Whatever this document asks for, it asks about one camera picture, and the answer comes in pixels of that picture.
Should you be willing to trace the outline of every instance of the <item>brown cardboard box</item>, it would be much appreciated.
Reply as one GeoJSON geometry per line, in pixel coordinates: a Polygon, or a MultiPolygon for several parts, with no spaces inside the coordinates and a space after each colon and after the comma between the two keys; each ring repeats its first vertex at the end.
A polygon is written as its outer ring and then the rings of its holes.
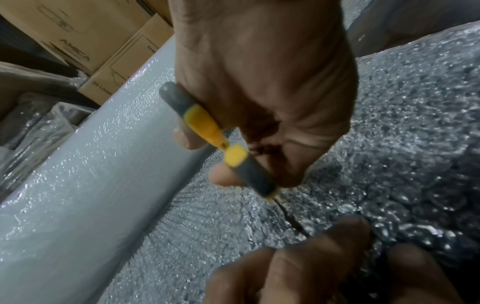
{"type": "Polygon", "coordinates": [[[173,35],[159,16],[152,17],[105,65],[80,87],[80,93],[104,104],[173,35]]]}
{"type": "Polygon", "coordinates": [[[151,18],[127,0],[0,0],[0,14],[89,75],[151,18]]]}
{"type": "Polygon", "coordinates": [[[165,19],[168,24],[173,24],[168,0],[145,0],[145,2],[152,10],[165,19]]]}

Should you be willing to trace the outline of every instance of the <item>foil bubble wrap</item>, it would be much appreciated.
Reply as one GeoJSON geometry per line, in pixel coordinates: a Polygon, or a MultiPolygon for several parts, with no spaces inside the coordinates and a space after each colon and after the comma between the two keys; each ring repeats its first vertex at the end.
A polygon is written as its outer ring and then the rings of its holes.
{"type": "Polygon", "coordinates": [[[351,132],[285,190],[278,205],[207,181],[214,153],[176,195],[115,276],[101,303],[200,303],[213,270],[363,214],[376,241],[342,292],[386,302],[385,252],[431,252],[462,297],[476,300],[480,253],[480,23],[357,59],[351,132]]]}

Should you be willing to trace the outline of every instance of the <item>hand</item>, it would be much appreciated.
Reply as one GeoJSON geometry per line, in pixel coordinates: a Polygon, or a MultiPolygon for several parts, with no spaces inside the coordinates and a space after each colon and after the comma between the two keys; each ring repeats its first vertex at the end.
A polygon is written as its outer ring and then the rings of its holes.
{"type": "MultiPolygon", "coordinates": [[[[280,250],[262,248],[213,275],[204,304],[325,304],[366,256],[370,229],[361,217],[340,220],[325,234],[280,250]]],[[[411,245],[389,254],[391,304],[461,304],[437,263],[411,245]]]]}
{"type": "MultiPolygon", "coordinates": [[[[358,76],[339,0],[170,1],[176,80],[224,129],[239,127],[281,187],[347,133],[358,76]]],[[[182,121],[184,147],[205,142],[182,121]]],[[[243,183],[225,164],[218,185],[243,183]]]]}

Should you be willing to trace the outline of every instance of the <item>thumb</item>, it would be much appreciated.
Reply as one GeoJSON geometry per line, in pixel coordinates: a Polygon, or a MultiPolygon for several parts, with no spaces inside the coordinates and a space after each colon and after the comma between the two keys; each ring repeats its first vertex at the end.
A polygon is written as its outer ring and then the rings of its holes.
{"type": "Polygon", "coordinates": [[[190,129],[179,117],[178,127],[173,131],[176,142],[188,150],[196,150],[203,147],[207,142],[190,129]]]}

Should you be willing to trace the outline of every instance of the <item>white foam sheet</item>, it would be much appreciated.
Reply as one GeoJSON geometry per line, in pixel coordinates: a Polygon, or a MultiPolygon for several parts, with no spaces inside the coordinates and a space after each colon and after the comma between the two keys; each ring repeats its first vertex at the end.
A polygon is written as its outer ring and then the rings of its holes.
{"type": "Polygon", "coordinates": [[[0,208],[0,297],[95,302],[152,218],[203,162],[171,136],[158,87],[174,79],[172,38],[0,208]]]}

